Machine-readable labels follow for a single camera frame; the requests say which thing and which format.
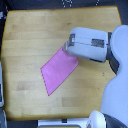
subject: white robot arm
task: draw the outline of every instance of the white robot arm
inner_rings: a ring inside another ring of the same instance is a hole
[[[64,44],[63,51],[98,62],[108,59],[111,68],[117,74],[104,89],[101,112],[91,113],[87,128],[127,128],[128,26],[118,26],[112,34],[74,28],[71,30],[69,41]]]

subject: wooden surface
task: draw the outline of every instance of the wooden surface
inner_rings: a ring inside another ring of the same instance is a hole
[[[88,117],[100,110],[104,87],[115,76],[108,62],[79,59],[78,67],[50,96],[40,67],[68,40],[72,28],[108,32],[120,24],[113,6],[9,12],[1,55],[7,119]]]

